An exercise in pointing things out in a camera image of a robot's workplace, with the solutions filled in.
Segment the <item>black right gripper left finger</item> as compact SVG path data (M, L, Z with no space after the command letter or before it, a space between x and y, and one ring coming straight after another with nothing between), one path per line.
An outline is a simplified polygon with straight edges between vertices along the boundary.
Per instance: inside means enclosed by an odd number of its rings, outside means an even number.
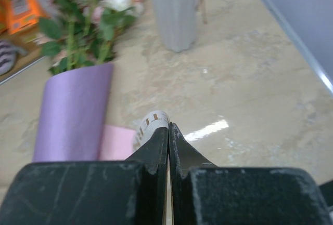
M134 224L166 224L169 130L158 128L128 161L138 163Z

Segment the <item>pink wrapping paper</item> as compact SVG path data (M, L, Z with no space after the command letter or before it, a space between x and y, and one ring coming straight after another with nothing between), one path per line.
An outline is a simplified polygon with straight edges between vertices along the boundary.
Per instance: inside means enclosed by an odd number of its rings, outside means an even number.
M98 159L102 161L127 159L134 152L135 134L132 129L105 125Z

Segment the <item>purple wrapping paper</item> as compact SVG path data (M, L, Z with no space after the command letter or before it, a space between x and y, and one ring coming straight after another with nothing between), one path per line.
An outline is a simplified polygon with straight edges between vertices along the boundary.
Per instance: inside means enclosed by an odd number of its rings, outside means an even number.
M33 162L98 159L113 64L52 76L45 84Z

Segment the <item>pink flower bunch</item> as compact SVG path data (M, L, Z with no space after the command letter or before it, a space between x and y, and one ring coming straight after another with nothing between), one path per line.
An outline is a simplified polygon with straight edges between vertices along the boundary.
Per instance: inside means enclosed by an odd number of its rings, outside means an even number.
M52 75L112 61L118 37L144 12L145 0L46 0L37 39Z

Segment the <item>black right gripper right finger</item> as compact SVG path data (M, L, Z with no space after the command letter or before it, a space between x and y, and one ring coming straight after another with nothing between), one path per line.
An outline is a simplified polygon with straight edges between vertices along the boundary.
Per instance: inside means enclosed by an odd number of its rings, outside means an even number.
M169 162L173 223L196 224L189 170L216 165L186 141L175 123L169 124Z

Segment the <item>beige printed ribbon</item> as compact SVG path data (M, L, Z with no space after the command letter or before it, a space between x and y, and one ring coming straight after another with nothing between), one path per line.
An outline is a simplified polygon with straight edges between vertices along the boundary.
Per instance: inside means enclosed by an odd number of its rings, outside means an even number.
M133 139L133 149L138 150L143 146L154 134L155 130L161 127L169 127L170 118L164 112L155 110L149 112L139 123Z

